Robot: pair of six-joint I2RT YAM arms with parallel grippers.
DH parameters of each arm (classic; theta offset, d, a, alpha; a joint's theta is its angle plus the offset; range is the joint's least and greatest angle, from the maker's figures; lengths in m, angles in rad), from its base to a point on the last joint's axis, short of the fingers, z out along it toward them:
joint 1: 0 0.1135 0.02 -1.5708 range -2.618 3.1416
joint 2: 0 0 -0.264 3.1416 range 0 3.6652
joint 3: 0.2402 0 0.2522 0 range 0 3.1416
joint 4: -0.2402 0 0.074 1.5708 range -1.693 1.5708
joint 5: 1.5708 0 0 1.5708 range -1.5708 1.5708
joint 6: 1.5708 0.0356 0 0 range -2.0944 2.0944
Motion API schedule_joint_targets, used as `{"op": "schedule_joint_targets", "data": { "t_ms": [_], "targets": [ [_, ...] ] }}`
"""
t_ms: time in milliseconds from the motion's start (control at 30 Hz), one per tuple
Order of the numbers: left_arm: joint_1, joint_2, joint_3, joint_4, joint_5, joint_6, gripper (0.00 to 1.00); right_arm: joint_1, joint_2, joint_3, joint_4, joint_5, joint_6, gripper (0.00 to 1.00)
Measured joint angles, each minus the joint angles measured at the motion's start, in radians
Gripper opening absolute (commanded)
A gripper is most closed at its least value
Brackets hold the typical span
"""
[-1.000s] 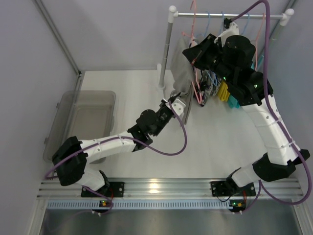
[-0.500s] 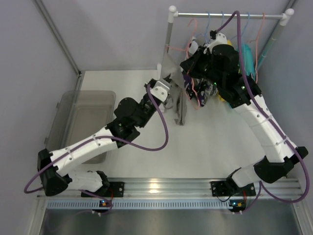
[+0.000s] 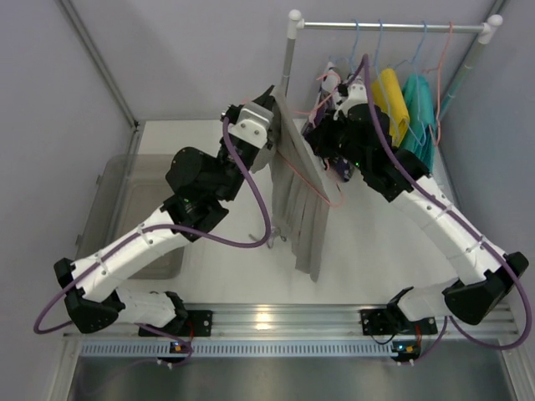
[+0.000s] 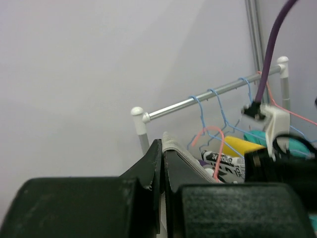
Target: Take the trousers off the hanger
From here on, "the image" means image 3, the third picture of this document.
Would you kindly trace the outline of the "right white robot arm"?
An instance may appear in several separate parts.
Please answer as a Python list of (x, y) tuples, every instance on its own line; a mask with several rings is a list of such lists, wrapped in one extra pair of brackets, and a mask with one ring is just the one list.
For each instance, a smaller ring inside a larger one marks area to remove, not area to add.
[(358, 104), (347, 114), (327, 112), (305, 137), (320, 158), (342, 158), (356, 166), (364, 182), (409, 217), (456, 272), (453, 282), (402, 290), (390, 308), (411, 322), (450, 315), (476, 326), (512, 290), (529, 262), (520, 251), (506, 253), (486, 242), (418, 157), (392, 146), (388, 135), (378, 135), (376, 124), (387, 127), (387, 115), (372, 115), (367, 104)]

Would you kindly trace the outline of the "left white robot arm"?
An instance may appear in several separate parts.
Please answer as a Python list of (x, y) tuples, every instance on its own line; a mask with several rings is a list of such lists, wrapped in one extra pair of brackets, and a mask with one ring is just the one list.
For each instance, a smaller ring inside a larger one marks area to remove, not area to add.
[[(268, 144), (274, 97), (267, 89), (254, 100), (230, 105), (222, 115), (221, 147), (216, 155), (194, 147), (179, 150), (165, 180), (172, 194), (134, 229), (91, 256), (57, 261), (54, 272), (64, 292), (70, 321), (84, 334), (115, 323), (135, 324), (142, 336), (178, 335), (188, 312), (174, 292), (132, 292), (121, 285), (153, 261), (203, 238), (252, 249), (263, 245), (271, 222), (250, 170)], [(228, 216), (224, 203), (248, 185), (262, 213), (265, 232), (254, 242), (213, 234)]]

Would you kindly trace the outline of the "pink wire hanger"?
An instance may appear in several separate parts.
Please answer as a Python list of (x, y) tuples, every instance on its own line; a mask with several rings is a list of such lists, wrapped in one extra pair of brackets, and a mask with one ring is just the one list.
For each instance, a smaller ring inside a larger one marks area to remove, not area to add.
[(309, 124), (315, 126), (313, 121), (318, 114), (318, 111), (334, 96), (336, 86), (341, 83), (342, 79), (337, 72), (330, 69), (317, 77), (316, 80), (320, 82), (320, 85), (323, 85), (325, 80), (332, 81), (332, 89), (329, 94), (321, 100), (322, 89), (319, 89), (317, 103), (310, 111), (291, 111), (291, 114), (299, 116), (299, 119), (295, 119), (293, 122), (295, 124), (298, 123), (298, 138), (303, 143), (304, 155), (300, 155), (296, 152), (296, 156), (289, 156), (285, 155), (280, 150), (278, 151), (278, 154), (293, 173), (296, 174), (299, 179), (302, 180), (329, 208), (337, 209), (345, 203), (344, 193), (334, 177), (334, 172), (330, 169), (330, 164), (327, 164), (327, 167), (324, 169), (321, 159), (315, 156), (311, 151), (308, 142), (302, 135), (302, 129), (306, 128)]

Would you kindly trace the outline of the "grey trousers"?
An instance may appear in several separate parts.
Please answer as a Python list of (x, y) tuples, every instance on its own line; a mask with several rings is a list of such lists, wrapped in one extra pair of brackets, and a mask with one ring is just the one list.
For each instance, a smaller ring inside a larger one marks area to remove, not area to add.
[(252, 167), (258, 172), (270, 169), (272, 189), (272, 225), (280, 236), (290, 240), (296, 256), (295, 269), (317, 282), (320, 276), (329, 207), (293, 173), (278, 154), (304, 155), (304, 146), (293, 122), (283, 89), (273, 90), (273, 122), (268, 144), (260, 151)]

